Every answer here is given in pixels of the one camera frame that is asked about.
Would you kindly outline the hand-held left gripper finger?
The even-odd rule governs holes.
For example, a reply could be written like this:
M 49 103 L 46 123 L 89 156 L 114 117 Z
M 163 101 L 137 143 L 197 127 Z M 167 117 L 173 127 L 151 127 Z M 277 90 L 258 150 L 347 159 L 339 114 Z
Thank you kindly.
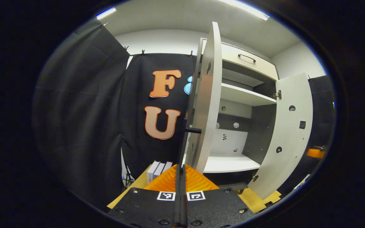
M 173 191 L 130 187 L 111 203 L 108 215 L 132 228 L 181 228 L 183 226 L 183 168 L 174 165 L 152 183 Z
M 182 213 L 187 228 L 229 228 L 255 216 L 234 189 L 219 188 L 194 168 L 183 168 Z

